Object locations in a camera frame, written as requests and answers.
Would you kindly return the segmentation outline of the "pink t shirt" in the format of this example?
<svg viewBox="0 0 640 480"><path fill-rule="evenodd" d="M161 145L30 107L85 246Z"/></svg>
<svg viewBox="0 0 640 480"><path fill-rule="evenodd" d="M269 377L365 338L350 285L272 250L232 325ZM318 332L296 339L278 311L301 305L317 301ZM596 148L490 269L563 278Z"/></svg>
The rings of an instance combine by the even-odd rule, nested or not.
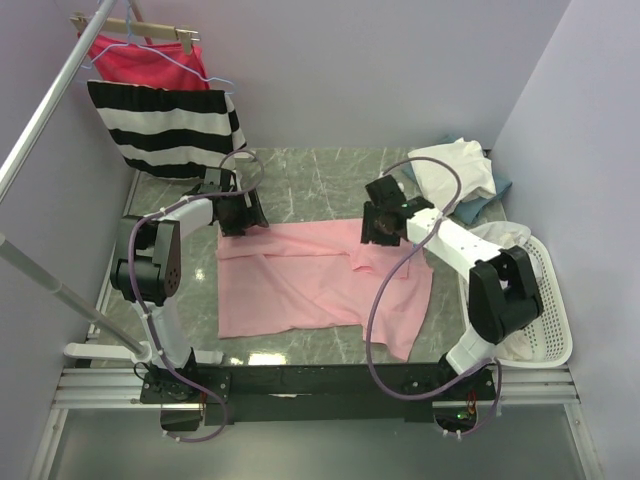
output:
<svg viewBox="0 0 640 480"><path fill-rule="evenodd" d="M374 297L411 249L362 244L358 219L275 224L218 241L218 335L366 327ZM372 340L408 360L426 317L433 271L423 254L400 267L385 289Z"/></svg>

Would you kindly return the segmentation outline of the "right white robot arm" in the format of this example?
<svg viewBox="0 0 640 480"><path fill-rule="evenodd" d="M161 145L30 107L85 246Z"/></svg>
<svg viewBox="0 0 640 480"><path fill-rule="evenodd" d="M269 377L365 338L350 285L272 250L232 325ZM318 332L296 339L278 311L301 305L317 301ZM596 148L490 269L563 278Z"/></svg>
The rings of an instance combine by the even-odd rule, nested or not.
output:
<svg viewBox="0 0 640 480"><path fill-rule="evenodd" d="M390 175L370 182L365 189L369 200L364 204L361 242L398 246L406 240L413 245L387 273L374 297L365 328L369 373L385 394L399 400L426 400L441 394L460 399L473 388L473 375L491 363L499 363L494 356L496 347L543 313L530 257L522 247L506 249L479 238L422 197L407 199ZM403 394L379 377L372 359L372 334L386 287L400 267L422 250L434 254L467 282L470 324L438 364L439 387Z"/></svg>

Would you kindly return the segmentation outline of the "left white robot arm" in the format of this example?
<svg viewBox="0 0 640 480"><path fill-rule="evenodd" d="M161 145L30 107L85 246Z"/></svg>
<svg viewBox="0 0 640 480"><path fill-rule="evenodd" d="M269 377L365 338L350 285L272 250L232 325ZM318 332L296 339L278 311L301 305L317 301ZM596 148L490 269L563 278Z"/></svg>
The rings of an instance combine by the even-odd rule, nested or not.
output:
<svg viewBox="0 0 640 480"><path fill-rule="evenodd" d="M141 319L148 352L134 364L146 368L143 382L161 398L186 402L203 393L174 296L182 278L182 241L213 224L230 237L269 226L257 188L242 189L236 173L221 167L209 169L203 182L174 204L144 216L127 215L118 226L110 282Z"/></svg>

